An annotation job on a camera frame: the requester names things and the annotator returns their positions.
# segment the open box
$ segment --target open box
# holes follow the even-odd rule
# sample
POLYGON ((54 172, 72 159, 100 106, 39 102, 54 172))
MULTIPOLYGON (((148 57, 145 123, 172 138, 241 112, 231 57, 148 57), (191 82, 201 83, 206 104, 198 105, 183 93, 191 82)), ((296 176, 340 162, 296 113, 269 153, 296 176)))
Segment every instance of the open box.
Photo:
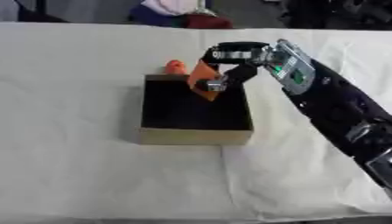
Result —
POLYGON ((238 145, 253 133, 243 87, 208 101, 190 90, 187 75, 145 76, 141 144, 238 145))

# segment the table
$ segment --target table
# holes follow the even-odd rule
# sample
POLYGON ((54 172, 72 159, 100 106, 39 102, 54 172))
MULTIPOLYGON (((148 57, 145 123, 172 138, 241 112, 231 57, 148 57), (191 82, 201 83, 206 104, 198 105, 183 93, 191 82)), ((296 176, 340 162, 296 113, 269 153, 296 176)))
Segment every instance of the table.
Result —
POLYGON ((391 211, 382 189, 263 70, 246 83, 255 122, 247 145, 134 141, 144 74, 174 59, 192 69, 222 41, 289 39, 392 111, 391 32, 6 23, 0 32, 0 221, 292 221, 391 211))

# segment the orange block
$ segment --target orange block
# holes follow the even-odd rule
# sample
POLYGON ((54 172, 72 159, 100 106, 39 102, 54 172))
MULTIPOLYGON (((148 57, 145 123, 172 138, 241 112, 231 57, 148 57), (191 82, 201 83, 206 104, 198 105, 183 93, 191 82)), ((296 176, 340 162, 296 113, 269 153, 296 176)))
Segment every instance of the orange block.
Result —
POLYGON ((214 80, 216 76, 219 76, 219 74, 215 70, 208 66, 204 61, 199 60, 198 65, 189 76, 188 85, 193 92, 212 102, 218 96, 219 92, 203 91, 196 88, 195 85, 198 80, 214 80))
POLYGON ((184 62, 173 59, 167 62, 164 67, 165 74, 186 74, 186 64, 184 62))

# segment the white cloth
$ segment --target white cloth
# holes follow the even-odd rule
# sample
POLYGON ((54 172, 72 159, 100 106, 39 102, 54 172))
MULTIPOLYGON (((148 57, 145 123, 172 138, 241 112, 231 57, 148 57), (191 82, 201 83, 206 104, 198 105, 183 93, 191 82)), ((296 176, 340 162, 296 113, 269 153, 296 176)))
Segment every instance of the white cloth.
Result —
POLYGON ((164 16, 179 16, 196 11, 200 1, 204 2, 204 0, 145 0, 142 5, 164 16))
POLYGON ((0 24, 0 32, 2 223, 292 221, 392 211, 382 189, 263 70, 246 83, 255 133, 245 146, 142 146, 120 137, 139 122, 144 74, 173 59, 191 68, 223 41, 288 39, 392 111, 392 32, 104 24, 0 24))
POLYGON ((19 6, 13 0, 0 1, 0 21, 18 21, 19 6))

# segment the green light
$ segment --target green light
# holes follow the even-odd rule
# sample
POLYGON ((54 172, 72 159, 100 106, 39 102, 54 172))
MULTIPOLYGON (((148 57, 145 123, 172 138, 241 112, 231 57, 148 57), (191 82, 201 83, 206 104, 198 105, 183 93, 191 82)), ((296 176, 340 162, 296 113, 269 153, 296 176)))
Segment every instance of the green light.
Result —
POLYGON ((275 66, 275 71, 277 71, 277 72, 282 71, 282 67, 281 66, 275 66))

